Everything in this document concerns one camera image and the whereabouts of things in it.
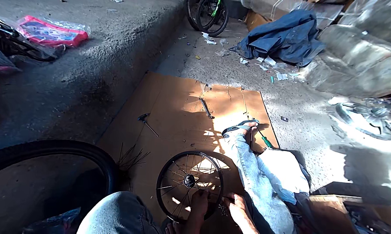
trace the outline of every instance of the t-handle hex wrench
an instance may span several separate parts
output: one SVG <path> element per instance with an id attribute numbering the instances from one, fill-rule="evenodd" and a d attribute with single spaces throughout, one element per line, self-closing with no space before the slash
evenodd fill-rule
<path id="1" fill-rule="evenodd" d="M 149 115 L 150 113 L 146 113 L 146 114 L 142 114 L 141 116 L 138 117 L 138 120 L 142 120 L 142 122 L 144 124 L 146 124 L 147 127 L 149 127 L 149 129 L 158 137 L 158 134 L 156 134 L 156 132 L 148 125 L 148 123 L 146 122 L 145 118 Z"/>

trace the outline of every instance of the blue jeans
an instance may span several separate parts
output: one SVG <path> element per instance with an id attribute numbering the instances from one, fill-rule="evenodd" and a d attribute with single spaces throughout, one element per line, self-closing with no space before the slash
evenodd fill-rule
<path id="1" fill-rule="evenodd" d="M 257 230 L 261 234 L 296 233 L 291 212 L 277 196 L 269 179 L 259 170 L 256 156 L 246 143 L 245 136 L 232 131 L 225 133 L 223 137 L 230 147 L 230 152 L 226 152 L 226 155 L 239 169 L 242 184 L 251 198 L 246 199 L 246 202 L 248 206 L 253 206 L 251 214 Z"/>
<path id="2" fill-rule="evenodd" d="M 150 211 L 131 192 L 117 192 L 97 203 L 86 215 L 77 234 L 161 234 Z"/>
<path id="3" fill-rule="evenodd" d="M 292 234 L 291 213 L 273 191 L 269 179 L 259 170 L 255 154 L 245 136 L 228 132 L 224 140 L 239 169 L 245 187 L 245 199 L 253 222 L 260 234 Z M 131 192 L 108 195 L 86 215 L 77 234 L 161 234 L 159 226 L 138 196 Z"/>

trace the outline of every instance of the screwdriver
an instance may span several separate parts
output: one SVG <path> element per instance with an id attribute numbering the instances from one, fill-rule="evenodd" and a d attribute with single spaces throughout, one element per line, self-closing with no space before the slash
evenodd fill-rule
<path id="1" fill-rule="evenodd" d="M 267 147 L 273 148 L 271 142 L 266 138 L 266 136 L 264 136 L 264 135 L 259 131 L 259 129 L 258 129 L 257 131 L 260 133 L 260 135 L 262 135 L 262 140 L 265 141 L 266 146 L 267 146 Z"/>

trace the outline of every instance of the cardboard sheet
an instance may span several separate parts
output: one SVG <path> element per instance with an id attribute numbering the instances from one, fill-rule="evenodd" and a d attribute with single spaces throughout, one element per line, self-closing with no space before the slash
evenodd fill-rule
<path id="1" fill-rule="evenodd" d="M 207 117 L 200 97 L 204 98 L 214 119 Z M 144 113 L 151 113 L 147 121 L 159 137 L 137 120 Z M 259 92 L 222 85 L 206 87 L 193 79 L 150 72 L 98 146 L 115 161 L 119 159 L 122 144 L 123 153 L 135 144 L 135 155 L 141 149 L 143 153 L 150 152 L 143 160 L 146 163 L 136 165 L 129 175 L 132 191 L 141 197 L 155 220 L 161 223 L 166 215 L 157 203 L 156 181 L 164 164 L 178 153 L 196 150 L 216 158 L 223 172 L 224 193 L 243 193 L 239 172 L 232 160 L 225 156 L 226 144 L 221 132 L 252 117 L 260 121 L 259 129 L 263 135 L 274 147 L 279 147 Z M 263 152 L 263 147 L 266 145 L 255 131 L 253 149 Z"/>

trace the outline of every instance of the flip-flop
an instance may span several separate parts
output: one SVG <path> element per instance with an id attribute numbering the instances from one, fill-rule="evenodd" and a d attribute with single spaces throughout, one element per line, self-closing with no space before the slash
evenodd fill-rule
<path id="1" fill-rule="evenodd" d="M 234 130 L 237 130 L 237 129 L 239 129 L 239 128 L 242 128 L 242 129 L 245 129 L 245 130 L 250 130 L 250 126 L 246 126 L 246 125 L 244 125 L 245 123 L 250 123 L 250 122 L 256 122 L 256 123 L 258 123 L 259 124 L 259 120 L 245 120 L 245 121 L 242 121 L 242 122 L 240 122 L 238 125 L 236 125 L 236 126 L 232 126 L 232 127 L 228 127 L 228 128 L 226 128 L 223 132 L 222 132 L 222 136 L 224 135 L 224 133 L 226 133 L 226 132 L 230 132 L 230 131 L 234 131 Z"/>

